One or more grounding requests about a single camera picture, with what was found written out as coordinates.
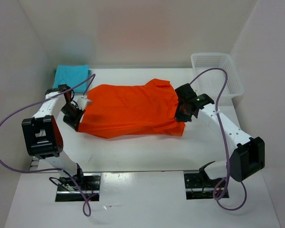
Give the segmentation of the orange t shirt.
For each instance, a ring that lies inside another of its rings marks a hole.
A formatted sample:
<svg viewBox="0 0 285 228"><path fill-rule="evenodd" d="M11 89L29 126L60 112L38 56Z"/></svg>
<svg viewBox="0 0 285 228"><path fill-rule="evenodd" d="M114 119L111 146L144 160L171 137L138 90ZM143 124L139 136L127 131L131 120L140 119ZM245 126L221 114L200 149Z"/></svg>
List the orange t shirt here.
<svg viewBox="0 0 285 228"><path fill-rule="evenodd" d="M185 123L174 118L178 98L169 81L145 85L102 84L88 92L91 100L78 132L112 139L124 135L182 136Z"/></svg>

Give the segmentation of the light blue t shirt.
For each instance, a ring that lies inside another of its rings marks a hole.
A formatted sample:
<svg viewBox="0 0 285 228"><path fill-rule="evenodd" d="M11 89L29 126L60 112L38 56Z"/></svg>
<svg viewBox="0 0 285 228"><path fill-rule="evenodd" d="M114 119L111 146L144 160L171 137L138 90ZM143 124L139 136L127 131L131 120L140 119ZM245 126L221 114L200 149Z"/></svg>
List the light blue t shirt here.
<svg viewBox="0 0 285 228"><path fill-rule="evenodd" d="M66 84L69 87L74 87L86 80L91 75L89 65L81 66L66 66L58 65L55 73L53 88L58 88L59 85Z"/></svg>

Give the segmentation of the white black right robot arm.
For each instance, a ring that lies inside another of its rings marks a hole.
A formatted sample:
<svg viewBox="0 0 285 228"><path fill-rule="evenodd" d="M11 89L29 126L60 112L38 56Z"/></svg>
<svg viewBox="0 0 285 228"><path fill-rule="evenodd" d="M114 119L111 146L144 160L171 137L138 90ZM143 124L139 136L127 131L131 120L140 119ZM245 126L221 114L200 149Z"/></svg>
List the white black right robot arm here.
<svg viewBox="0 0 285 228"><path fill-rule="evenodd" d="M190 122L195 117L205 123L228 147L226 161L213 161L200 168L199 182L208 187L215 179L230 176L241 182L265 167L265 142L242 131L218 108L207 94L197 95L189 83L175 90L178 106L174 118Z"/></svg>

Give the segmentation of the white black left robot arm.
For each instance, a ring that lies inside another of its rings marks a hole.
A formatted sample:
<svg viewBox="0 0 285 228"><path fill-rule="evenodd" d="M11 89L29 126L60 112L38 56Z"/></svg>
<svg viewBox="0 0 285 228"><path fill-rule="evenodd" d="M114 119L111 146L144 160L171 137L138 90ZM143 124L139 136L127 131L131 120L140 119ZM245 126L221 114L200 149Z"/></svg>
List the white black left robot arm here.
<svg viewBox="0 0 285 228"><path fill-rule="evenodd" d="M46 101L31 117L21 123L28 154L47 161L59 169L60 182L65 190L79 190L85 185L85 178L79 164L64 152L64 142L56 118L64 114L63 121L77 131L85 110L72 103L73 91L66 84L46 91Z"/></svg>

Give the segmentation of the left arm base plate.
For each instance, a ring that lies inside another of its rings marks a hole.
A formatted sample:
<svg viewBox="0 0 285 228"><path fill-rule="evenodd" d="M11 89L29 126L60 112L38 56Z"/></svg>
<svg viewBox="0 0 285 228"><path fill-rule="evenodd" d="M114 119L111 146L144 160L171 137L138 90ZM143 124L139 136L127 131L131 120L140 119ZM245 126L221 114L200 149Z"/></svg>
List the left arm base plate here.
<svg viewBox="0 0 285 228"><path fill-rule="evenodd" d="M79 188L71 181L70 178L59 178L55 180L57 185L55 202L83 202L79 189L83 192L88 201L99 201L100 194L100 173L83 173L79 179L74 177Z"/></svg>

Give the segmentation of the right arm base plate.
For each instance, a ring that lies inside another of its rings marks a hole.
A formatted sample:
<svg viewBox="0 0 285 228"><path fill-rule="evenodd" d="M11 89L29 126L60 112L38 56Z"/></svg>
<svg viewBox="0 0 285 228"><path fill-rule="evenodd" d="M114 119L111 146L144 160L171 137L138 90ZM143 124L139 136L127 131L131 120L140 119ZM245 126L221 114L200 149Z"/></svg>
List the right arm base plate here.
<svg viewBox="0 0 285 228"><path fill-rule="evenodd" d="M213 191L216 194L224 190L225 182L222 182L217 189L214 189L221 178L205 180L197 172L184 173L184 184L186 200L213 199Z"/></svg>

